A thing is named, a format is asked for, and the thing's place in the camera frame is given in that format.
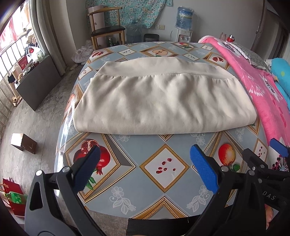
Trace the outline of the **beige coat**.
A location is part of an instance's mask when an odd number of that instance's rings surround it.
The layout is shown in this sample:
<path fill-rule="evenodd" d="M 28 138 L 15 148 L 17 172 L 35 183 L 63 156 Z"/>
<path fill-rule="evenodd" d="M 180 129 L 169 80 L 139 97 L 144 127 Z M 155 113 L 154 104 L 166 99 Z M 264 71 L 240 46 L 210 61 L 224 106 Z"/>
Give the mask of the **beige coat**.
<path fill-rule="evenodd" d="M 79 132 L 122 135 L 219 132 L 256 119 L 238 78 L 179 58 L 106 62 L 73 114 Z"/>

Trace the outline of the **red paper bag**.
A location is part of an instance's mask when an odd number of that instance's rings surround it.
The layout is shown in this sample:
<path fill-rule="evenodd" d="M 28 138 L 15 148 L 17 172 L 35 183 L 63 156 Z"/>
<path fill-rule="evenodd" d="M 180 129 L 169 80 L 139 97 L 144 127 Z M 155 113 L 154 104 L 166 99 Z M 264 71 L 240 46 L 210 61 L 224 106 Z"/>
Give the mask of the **red paper bag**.
<path fill-rule="evenodd" d="M 16 216 L 25 216 L 27 196 L 22 192 L 18 183 L 3 178 L 1 182 L 1 198 Z"/>

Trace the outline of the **pink floral blanket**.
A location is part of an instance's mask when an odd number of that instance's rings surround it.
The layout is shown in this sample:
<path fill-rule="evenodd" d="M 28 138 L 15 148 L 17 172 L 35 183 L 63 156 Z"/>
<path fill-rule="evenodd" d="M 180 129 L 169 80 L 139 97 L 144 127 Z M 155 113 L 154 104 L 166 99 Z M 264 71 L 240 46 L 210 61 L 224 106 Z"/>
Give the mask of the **pink floral blanket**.
<path fill-rule="evenodd" d="M 283 157 L 269 145 L 270 140 L 275 138 L 281 144 L 289 146 L 289 110 L 274 84 L 272 75 L 250 65 L 244 56 L 226 41 L 207 35 L 199 42 L 214 47 L 230 64 L 230 72 L 238 76 L 256 107 L 257 120 L 230 133 L 242 147 L 250 144 L 257 156 L 269 161 L 271 169 L 289 171 L 289 158 Z"/>

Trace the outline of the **brown cardboard box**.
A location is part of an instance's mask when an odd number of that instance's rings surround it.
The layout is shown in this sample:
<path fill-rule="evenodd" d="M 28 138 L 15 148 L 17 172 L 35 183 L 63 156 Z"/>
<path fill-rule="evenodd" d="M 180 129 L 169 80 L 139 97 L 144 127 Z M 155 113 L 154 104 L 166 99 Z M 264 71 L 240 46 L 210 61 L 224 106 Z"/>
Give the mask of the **brown cardboard box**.
<path fill-rule="evenodd" d="M 10 144 L 21 151 L 36 154 L 37 142 L 24 133 L 13 133 Z"/>

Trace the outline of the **blue cartoon pillow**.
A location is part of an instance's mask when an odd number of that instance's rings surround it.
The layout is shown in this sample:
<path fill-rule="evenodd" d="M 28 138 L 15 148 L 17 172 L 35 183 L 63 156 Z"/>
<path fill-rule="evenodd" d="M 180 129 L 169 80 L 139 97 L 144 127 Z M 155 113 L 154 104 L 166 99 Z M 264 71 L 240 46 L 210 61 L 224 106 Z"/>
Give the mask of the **blue cartoon pillow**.
<path fill-rule="evenodd" d="M 289 63 L 283 58 L 267 59 L 265 63 L 275 77 L 275 85 L 285 99 L 289 109 Z"/>

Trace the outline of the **grey lace pillow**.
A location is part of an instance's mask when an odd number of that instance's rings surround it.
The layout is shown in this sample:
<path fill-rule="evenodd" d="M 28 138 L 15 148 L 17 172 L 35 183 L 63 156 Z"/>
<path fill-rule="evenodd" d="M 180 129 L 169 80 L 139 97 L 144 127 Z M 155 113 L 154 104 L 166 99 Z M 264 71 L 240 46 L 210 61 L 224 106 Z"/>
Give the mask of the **grey lace pillow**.
<path fill-rule="evenodd" d="M 238 50 L 244 56 L 244 58 L 250 63 L 251 66 L 257 69 L 264 70 L 266 72 L 270 72 L 270 69 L 267 66 L 267 64 L 264 62 L 264 60 L 254 51 L 251 51 L 235 42 L 230 42 L 229 44 L 233 48 Z"/>

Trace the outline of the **red lighter bottle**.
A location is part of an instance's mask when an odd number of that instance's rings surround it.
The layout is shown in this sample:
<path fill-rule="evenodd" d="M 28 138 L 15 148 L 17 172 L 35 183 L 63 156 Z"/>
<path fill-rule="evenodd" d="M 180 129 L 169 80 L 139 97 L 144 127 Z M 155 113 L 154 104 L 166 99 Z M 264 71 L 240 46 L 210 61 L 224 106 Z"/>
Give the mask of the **red lighter bottle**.
<path fill-rule="evenodd" d="M 235 37 L 233 35 L 229 35 L 228 38 L 226 39 L 227 42 L 234 42 L 235 41 Z"/>

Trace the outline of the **pink small bottle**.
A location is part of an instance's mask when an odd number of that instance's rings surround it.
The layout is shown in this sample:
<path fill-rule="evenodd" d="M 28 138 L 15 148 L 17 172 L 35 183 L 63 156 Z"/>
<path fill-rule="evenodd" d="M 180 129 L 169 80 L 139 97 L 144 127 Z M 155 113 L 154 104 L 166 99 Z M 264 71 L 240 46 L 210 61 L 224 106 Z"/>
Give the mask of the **pink small bottle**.
<path fill-rule="evenodd" d="M 227 39 L 227 35 L 226 35 L 225 33 L 222 32 L 222 33 L 220 34 L 219 39 L 222 40 L 222 41 L 226 41 L 226 39 Z"/>

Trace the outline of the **dark grey low cabinet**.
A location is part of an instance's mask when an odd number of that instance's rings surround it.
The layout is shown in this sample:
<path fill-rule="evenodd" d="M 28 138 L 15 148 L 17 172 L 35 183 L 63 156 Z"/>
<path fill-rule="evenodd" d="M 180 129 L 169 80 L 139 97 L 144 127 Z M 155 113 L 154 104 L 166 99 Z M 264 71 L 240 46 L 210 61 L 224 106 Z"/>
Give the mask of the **dark grey low cabinet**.
<path fill-rule="evenodd" d="M 16 91 L 36 111 L 51 90 L 61 81 L 51 56 L 45 58 L 28 74 L 23 76 Z"/>

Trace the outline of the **white water dispenser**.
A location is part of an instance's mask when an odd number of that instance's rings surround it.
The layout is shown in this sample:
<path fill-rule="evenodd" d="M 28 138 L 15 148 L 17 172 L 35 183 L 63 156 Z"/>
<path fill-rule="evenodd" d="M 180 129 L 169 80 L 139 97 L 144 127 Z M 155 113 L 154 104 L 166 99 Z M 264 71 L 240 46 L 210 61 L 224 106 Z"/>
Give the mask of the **white water dispenser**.
<path fill-rule="evenodd" d="M 176 36 L 176 42 L 186 42 L 189 43 L 191 42 L 192 38 L 192 31 L 190 30 L 183 30 L 183 29 L 178 29 L 177 30 L 177 36 Z"/>

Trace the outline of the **white plastic bag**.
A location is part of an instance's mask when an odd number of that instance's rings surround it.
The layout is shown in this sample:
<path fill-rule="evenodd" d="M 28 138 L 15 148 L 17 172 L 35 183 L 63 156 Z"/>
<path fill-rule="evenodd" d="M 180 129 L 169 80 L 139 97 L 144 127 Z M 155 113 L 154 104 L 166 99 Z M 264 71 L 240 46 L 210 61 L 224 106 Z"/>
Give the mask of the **white plastic bag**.
<path fill-rule="evenodd" d="M 85 64 L 93 52 L 93 44 L 87 40 L 85 45 L 74 52 L 71 59 L 77 64 Z"/>

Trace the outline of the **blue water jug on dispenser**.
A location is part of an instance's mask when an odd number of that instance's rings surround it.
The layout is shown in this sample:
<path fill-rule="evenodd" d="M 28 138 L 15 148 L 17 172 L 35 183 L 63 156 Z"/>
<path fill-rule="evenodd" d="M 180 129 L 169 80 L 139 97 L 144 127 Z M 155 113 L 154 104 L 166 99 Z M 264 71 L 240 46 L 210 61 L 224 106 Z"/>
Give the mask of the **blue water jug on dispenser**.
<path fill-rule="evenodd" d="M 191 8 L 179 6 L 177 8 L 175 27 L 177 29 L 182 29 L 186 31 L 191 30 L 194 13 L 194 10 Z"/>

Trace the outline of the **green can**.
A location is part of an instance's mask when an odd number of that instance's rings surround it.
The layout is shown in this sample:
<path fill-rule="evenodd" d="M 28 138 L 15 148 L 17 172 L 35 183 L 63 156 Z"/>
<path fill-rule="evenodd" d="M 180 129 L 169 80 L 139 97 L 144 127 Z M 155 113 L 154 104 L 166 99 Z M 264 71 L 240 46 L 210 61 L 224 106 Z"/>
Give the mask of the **green can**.
<path fill-rule="evenodd" d="M 109 45 L 110 47 L 113 46 L 113 39 L 112 39 L 111 37 L 108 37 L 108 45 Z"/>

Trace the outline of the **black trash bin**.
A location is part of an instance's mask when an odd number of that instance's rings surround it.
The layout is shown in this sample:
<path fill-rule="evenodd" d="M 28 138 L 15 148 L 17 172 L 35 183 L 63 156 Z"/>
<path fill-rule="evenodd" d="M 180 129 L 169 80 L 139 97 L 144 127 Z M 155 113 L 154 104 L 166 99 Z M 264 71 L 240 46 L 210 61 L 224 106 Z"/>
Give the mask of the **black trash bin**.
<path fill-rule="evenodd" d="M 158 42 L 160 36 L 154 33 L 146 33 L 144 34 L 144 42 Z"/>

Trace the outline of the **wooden chair dark seat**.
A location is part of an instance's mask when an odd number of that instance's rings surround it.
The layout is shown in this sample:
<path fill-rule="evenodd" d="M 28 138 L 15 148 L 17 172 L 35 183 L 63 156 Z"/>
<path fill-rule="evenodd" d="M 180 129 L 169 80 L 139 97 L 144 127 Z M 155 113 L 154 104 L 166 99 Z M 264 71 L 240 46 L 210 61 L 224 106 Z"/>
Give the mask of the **wooden chair dark seat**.
<path fill-rule="evenodd" d="M 88 13 L 89 18 L 93 22 L 93 31 L 92 31 L 90 37 L 92 40 L 94 50 L 99 49 L 97 39 L 100 37 L 108 36 L 108 35 L 118 34 L 120 43 L 122 45 L 125 44 L 125 27 L 120 25 L 120 10 L 121 9 L 122 9 L 122 7 L 105 7 L 105 8 L 93 11 L 91 13 Z M 117 25 L 116 26 L 109 26 L 109 27 L 104 27 L 104 28 L 100 28 L 100 29 L 95 29 L 94 20 L 93 20 L 94 14 L 105 13 L 105 12 L 110 12 L 110 11 L 115 11 L 115 10 L 117 11 Z"/>

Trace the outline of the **grey curtain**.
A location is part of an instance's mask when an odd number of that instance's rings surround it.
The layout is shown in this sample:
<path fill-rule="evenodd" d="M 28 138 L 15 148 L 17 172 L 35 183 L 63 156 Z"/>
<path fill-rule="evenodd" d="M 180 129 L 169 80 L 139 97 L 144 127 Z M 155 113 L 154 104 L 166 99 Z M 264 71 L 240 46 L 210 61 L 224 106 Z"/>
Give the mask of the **grey curtain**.
<path fill-rule="evenodd" d="M 45 55 L 60 75 L 73 64 L 72 56 L 89 39 L 85 1 L 29 1 L 32 29 Z"/>

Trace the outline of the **empty water jug on floor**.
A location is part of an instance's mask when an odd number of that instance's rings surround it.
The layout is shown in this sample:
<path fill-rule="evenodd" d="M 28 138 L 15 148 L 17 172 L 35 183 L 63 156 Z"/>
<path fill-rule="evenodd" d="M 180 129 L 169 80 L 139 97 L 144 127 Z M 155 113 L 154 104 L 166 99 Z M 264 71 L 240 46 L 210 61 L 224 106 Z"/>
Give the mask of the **empty water jug on floor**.
<path fill-rule="evenodd" d="M 142 25 L 132 20 L 126 27 L 126 42 L 128 44 L 142 42 Z"/>

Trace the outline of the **teal floral hanging cloth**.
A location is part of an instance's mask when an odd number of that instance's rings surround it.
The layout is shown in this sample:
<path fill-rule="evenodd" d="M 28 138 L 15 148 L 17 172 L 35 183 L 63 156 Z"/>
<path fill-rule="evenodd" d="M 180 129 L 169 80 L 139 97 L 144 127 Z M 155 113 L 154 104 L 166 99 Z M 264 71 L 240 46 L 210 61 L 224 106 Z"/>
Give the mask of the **teal floral hanging cloth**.
<path fill-rule="evenodd" d="M 145 29 L 154 26 L 154 23 L 164 7 L 173 6 L 173 1 L 158 0 L 91 0 L 86 1 L 86 8 L 103 5 L 104 7 L 122 7 L 119 13 L 115 10 L 104 14 L 105 25 L 115 26 L 117 17 L 120 16 L 120 24 L 127 26 L 136 22 Z"/>

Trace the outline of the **wall power socket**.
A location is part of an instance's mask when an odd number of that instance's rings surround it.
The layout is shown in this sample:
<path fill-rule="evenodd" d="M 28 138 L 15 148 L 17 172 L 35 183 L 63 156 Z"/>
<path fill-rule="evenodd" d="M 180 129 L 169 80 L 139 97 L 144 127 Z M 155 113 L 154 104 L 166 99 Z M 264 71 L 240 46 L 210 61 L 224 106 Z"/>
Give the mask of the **wall power socket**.
<path fill-rule="evenodd" d="M 164 30 L 165 29 L 165 25 L 155 25 L 154 29 Z"/>

